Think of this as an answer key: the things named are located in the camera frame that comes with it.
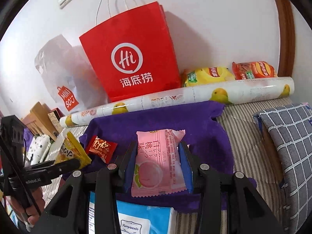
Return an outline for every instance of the white translucent bag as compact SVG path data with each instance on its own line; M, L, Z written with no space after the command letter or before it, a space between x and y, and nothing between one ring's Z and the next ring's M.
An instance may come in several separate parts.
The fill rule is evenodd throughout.
M63 35L49 40L35 58L35 67L57 107L65 114L107 103L107 94L91 66Z

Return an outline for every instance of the human hand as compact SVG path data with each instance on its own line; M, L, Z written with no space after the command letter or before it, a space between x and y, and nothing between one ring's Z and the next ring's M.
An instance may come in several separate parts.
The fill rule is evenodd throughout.
M32 196L34 197L40 211L42 212L44 210L45 206L45 201L43 200L43 194L42 194L42 189L41 187L37 188L35 191L32 192ZM7 196L6 197L7 201L10 203L12 206L13 210L15 213L20 215L21 213L24 213L25 210L19 204L19 202L12 196ZM35 208L34 205L26 209L26 213L29 215L28 222L32 225L34 225L38 220L39 220L39 214Z

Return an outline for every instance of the yellow snack package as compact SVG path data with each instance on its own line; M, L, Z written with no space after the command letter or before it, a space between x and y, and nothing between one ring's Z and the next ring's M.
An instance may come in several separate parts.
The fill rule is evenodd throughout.
M235 76L225 67L198 68L185 70L182 74L183 86L190 87L209 83L234 81Z
M67 133L54 163L64 162L69 159L78 159L80 161L79 169L91 163L90 157L88 157L83 147L71 132Z

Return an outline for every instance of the white roll with bird print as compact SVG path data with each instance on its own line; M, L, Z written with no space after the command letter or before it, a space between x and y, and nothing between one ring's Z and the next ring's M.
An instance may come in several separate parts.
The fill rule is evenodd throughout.
M193 87L156 92L133 97L123 101L109 103L83 112L62 117L60 124L64 128L85 126L97 117L119 113L134 112L164 106L182 105L203 101L217 101L226 105L288 97L294 93L294 81L291 77L236 80L211 83Z

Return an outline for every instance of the silver bolt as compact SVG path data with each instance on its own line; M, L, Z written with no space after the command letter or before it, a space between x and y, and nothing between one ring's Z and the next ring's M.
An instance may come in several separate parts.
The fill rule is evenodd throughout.
M110 163L110 164L107 166L107 168L108 168L109 170L114 170L114 169L117 168L117 165L114 164L114 163Z
M81 171L74 171L73 176L74 177L79 177L81 175Z
M202 170L209 170L209 165L207 165L206 163L202 163L201 165L200 165L200 168L202 169Z
M237 172L237 173L235 173L235 176L236 176L237 178L243 178L243 177L244 177L244 173Z

